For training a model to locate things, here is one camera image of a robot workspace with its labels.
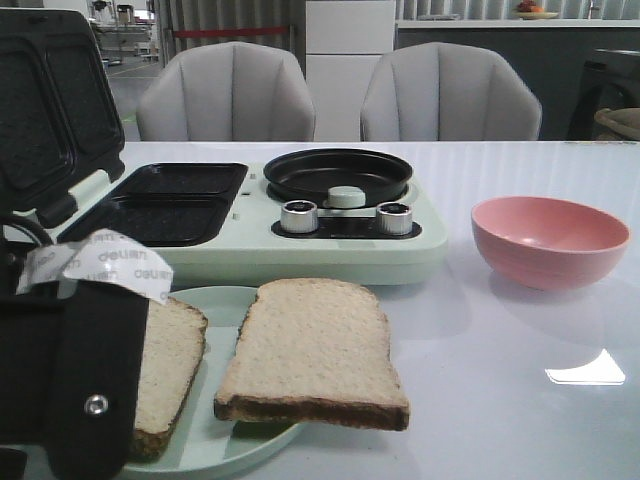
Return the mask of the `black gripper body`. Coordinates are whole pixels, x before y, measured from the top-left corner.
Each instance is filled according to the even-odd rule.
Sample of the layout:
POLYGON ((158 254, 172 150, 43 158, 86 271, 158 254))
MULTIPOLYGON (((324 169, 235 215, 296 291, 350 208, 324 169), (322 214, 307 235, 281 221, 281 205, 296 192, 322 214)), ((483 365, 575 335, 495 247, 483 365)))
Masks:
POLYGON ((18 294, 27 254, 56 243, 24 217, 1 224, 29 238, 1 243, 1 475, 21 478, 36 444, 58 479, 113 478, 133 437, 149 299, 65 279, 18 294))

